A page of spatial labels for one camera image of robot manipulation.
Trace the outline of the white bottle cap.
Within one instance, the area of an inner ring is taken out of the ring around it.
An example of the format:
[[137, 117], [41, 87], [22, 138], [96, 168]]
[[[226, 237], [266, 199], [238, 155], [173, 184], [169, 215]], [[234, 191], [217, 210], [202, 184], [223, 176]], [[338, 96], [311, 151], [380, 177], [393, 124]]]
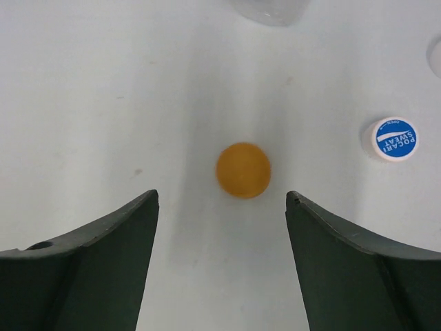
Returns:
[[434, 73], [438, 78], [441, 77], [441, 40], [435, 39], [431, 42], [427, 49], [427, 62]]

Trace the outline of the blue bottle cap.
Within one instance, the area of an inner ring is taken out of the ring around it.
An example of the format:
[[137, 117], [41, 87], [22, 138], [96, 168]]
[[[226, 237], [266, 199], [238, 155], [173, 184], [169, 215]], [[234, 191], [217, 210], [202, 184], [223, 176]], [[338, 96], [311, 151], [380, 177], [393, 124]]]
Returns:
[[361, 144], [371, 158], [385, 163], [399, 163], [417, 151], [420, 135], [409, 120], [387, 117], [373, 122], [361, 134]]

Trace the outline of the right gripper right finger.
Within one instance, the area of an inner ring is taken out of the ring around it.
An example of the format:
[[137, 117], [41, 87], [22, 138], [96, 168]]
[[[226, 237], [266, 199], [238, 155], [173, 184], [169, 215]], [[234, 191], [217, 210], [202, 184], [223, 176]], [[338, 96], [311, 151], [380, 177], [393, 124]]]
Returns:
[[440, 253], [388, 239], [298, 192], [286, 221], [311, 330], [439, 330]]

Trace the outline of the clear unlabeled plastic bottle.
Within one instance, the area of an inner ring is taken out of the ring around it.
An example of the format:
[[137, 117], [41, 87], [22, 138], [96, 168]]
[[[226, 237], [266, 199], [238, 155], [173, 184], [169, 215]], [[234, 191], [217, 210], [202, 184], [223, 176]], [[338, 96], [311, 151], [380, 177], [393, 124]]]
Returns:
[[285, 27], [297, 22], [308, 0], [233, 0], [234, 9], [247, 19], [266, 26]]

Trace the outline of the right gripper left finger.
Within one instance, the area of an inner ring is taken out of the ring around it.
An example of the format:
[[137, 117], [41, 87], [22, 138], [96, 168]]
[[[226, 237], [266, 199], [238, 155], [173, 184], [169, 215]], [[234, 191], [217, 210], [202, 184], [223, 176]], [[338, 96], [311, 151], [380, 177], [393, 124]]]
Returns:
[[1, 253], [2, 330], [135, 330], [158, 192], [25, 250]]

